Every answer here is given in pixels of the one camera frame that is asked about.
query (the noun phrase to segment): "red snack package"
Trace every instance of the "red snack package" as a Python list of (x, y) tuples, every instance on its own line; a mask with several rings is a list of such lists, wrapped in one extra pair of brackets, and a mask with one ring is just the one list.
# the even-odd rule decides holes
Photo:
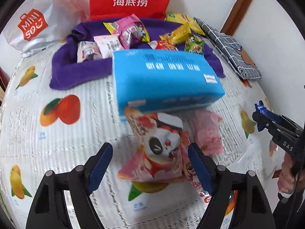
[(118, 172), (118, 178), (137, 182), (173, 182), (182, 176), (182, 120), (165, 113), (144, 115), (126, 108), (125, 116), (141, 149)]
[(205, 155), (223, 153), (218, 123), (222, 117), (205, 109), (195, 110), (195, 142)]
[(152, 49), (177, 51), (177, 47), (166, 40), (154, 40), (148, 43)]

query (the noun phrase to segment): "cartoon character print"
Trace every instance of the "cartoon character print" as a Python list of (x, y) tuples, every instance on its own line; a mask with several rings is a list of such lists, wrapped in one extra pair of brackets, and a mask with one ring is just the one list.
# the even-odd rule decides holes
[(187, 163), (186, 164), (186, 170), (187, 170), (187, 176), (189, 177), (189, 180), (191, 181), (191, 182), (193, 182), (193, 178), (195, 177), (195, 176), (197, 176), (196, 175), (196, 173), (195, 173), (195, 170), (194, 170), (194, 168), (193, 168), (193, 166), (192, 166), (192, 164), (191, 163)]
[(152, 115), (157, 127), (143, 142), (144, 167), (152, 177), (158, 171), (168, 172), (177, 162), (180, 144), (181, 119), (164, 113)]

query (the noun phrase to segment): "white label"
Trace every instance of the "white label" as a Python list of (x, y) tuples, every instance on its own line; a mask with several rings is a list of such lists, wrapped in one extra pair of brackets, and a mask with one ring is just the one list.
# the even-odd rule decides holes
[(208, 83), (208, 84), (216, 84), (217, 83), (217, 81), (216, 81), (214, 76), (207, 75), (207, 74), (203, 74), (203, 76), (205, 78), (206, 83)]
[(146, 105), (146, 100), (137, 100), (137, 101), (129, 101), (128, 106), (129, 107), (140, 107)]

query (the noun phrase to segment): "fruit print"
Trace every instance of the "fruit print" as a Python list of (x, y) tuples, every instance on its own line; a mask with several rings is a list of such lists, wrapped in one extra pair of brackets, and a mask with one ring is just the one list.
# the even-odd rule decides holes
[(32, 197), (21, 181), (21, 171), (18, 165), (14, 165), (10, 172), (10, 183), (12, 187), (12, 197), (17, 196), (19, 199), (24, 199), (25, 195)]
[(132, 182), (132, 187), (129, 192), (128, 201), (132, 201), (142, 193), (154, 194), (166, 189), (168, 183), (140, 183)]
[(16, 89), (26, 85), (31, 79), (36, 78), (36, 77), (38, 77), (38, 75), (35, 73), (35, 66), (32, 65), (25, 71), (25, 73), (24, 73), (23, 77), (20, 79), (19, 85), (17, 86)]
[(242, 128), (245, 131), (246, 138), (248, 138), (249, 134), (254, 133), (255, 125), (257, 123), (249, 119), (249, 116), (245, 110), (240, 111), (240, 116), (242, 118)]
[(80, 117), (80, 99), (76, 95), (68, 95), (63, 99), (56, 98), (47, 104), (40, 114), (40, 125), (53, 124), (58, 118), (66, 125), (74, 124)]
[(76, 95), (69, 95), (59, 102), (58, 106), (59, 119), (71, 125), (75, 123), (80, 116), (80, 100)]

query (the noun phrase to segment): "human hand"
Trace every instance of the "human hand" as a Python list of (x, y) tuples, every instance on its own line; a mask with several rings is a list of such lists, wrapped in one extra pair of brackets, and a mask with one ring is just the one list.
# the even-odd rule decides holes
[[(289, 190), (293, 189), (295, 178), (291, 174), (290, 169), (293, 166), (292, 159), (290, 155), (286, 152), (284, 156), (284, 162), (282, 163), (282, 172), (279, 176), (278, 187), (283, 193), (287, 193)], [(297, 191), (302, 190), (305, 187), (305, 170), (301, 172), (300, 180), (298, 183)]]

